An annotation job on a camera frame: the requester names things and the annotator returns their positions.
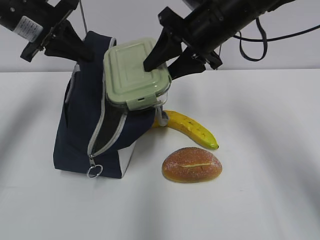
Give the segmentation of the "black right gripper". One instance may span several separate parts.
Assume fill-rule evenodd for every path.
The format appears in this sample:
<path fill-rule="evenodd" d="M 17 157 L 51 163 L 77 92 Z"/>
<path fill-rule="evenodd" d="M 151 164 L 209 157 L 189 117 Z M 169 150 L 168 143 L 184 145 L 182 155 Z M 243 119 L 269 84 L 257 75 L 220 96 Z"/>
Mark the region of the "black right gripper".
<path fill-rule="evenodd" d="M 169 7 L 158 14 L 162 32 L 143 62 L 146 72 L 179 57 L 168 67 L 172 80 L 222 65 L 215 49 L 253 21 L 251 0 L 205 0 L 182 18 Z M 181 42 L 188 47 L 182 53 Z"/>

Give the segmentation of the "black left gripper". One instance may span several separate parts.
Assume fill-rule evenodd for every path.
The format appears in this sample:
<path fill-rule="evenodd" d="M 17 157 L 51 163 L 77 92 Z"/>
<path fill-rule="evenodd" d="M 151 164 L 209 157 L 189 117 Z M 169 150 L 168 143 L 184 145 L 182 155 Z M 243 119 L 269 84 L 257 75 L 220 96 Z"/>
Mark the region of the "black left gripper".
<path fill-rule="evenodd" d="M 47 0 L 2 0 L 0 25 L 28 41 L 20 55 L 27 62 L 31 62 L 45 46 L 44 54 L 48 57 L 92 62 L 94 52 L 66 20 L 78 4 L 77 0 L 61 0 L 55 6 Z M 52 32 L 60 24 L 61 41 L 50 41 Z"/>

